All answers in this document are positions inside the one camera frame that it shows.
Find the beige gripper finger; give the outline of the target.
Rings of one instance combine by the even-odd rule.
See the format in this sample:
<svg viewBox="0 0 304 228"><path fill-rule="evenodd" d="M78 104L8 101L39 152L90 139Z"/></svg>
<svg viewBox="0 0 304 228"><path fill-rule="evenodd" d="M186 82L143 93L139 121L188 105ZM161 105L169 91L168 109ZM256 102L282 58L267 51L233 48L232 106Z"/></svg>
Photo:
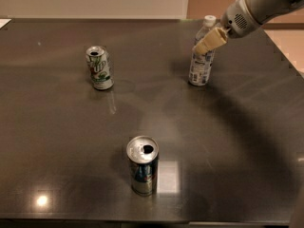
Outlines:
<svg viewBox="0 0 304 228"><path fill-rule="evenodd" d="M224 28L213 28L194 45L193 52L197 55L205 55L226 43L227 31Z"/></svg>

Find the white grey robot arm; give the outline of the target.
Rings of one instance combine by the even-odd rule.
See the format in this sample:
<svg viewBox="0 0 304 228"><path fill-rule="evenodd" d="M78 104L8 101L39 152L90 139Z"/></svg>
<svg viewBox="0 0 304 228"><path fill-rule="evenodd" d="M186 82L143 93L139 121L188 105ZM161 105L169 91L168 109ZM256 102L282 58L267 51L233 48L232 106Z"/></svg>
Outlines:
<svg viewBox="0 0 304 228"><path fill-rule="evenodd" d="M193 47L197 55L219 48L229 38L242 38L277 16L300 10L304 0L236 0L220 18L220 27L212 28Z"/></svg>

